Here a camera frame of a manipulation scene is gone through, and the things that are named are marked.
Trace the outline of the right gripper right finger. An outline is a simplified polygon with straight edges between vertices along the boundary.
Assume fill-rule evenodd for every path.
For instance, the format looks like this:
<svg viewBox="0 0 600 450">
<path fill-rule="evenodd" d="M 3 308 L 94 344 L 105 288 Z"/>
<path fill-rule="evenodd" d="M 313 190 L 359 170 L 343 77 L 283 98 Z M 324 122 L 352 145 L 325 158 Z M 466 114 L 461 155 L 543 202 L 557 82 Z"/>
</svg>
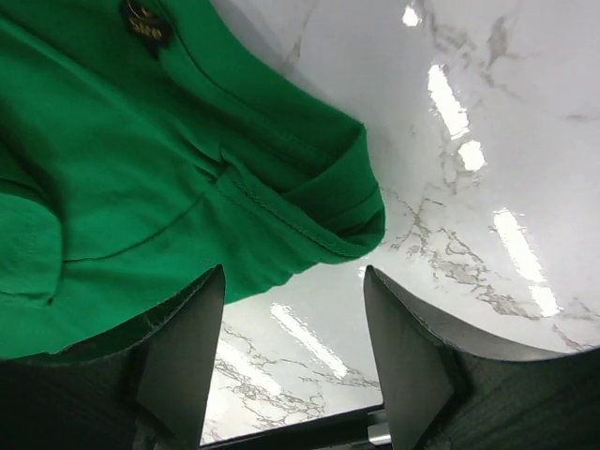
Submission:
<svg viewBox="0 0 600 450">
<path fill-rule="evenodd" d="M 396 449 L 595 449 L 599 352 L 552 352 L 493 335 L 383 271 L 363 282 Z"/>
</svg>

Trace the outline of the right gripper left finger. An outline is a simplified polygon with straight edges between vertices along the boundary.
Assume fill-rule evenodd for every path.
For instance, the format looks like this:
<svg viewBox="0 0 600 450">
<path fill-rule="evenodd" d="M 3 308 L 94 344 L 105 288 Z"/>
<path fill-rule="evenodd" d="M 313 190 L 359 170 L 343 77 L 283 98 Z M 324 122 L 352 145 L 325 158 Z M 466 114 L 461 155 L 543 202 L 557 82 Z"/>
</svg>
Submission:
<svg viewBox="0 0 600 450">
<path fill-rule="evenodd" d="M 2 361 L 2 448 L 198 448 L 224 294 L 216 266 L 60 353 Z"/>
</svg>

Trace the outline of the green t shirt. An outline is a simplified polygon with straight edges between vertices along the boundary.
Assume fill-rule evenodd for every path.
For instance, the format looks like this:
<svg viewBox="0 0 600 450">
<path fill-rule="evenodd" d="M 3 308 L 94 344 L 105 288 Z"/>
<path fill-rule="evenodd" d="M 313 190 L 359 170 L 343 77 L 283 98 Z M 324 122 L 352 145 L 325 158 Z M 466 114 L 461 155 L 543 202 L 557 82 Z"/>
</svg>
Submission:
<svg viewBox="0 0 600 450">
<path fill-rule="evenodd" d="M 57 354 L 219 266 L 235 302 L 367 255 L 364 126 L 213 1 L 1 5 L 1 355 Z"/>
</svg>

